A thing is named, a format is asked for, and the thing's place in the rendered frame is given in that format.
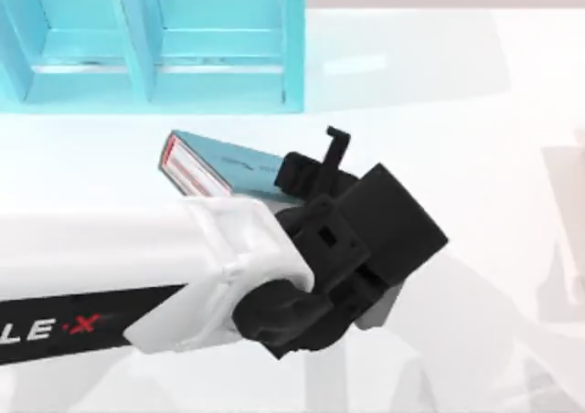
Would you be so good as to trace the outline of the light blue rack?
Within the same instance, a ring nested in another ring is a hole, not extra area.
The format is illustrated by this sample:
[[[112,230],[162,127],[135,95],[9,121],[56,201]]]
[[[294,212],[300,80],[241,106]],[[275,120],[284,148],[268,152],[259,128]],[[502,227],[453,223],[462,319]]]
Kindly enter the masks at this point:
[[[0,112],[300,112],[305,11],[305,0],[0,0]]]

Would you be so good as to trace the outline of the teal book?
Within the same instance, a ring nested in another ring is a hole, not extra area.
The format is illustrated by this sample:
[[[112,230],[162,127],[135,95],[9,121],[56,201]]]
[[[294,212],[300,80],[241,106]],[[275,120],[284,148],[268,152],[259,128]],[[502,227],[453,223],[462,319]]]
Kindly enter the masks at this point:
[[[301,203],[274,184],[282,163],[276,154],[173,130],[158,168],[185,196],[248,196],[276,209]]]

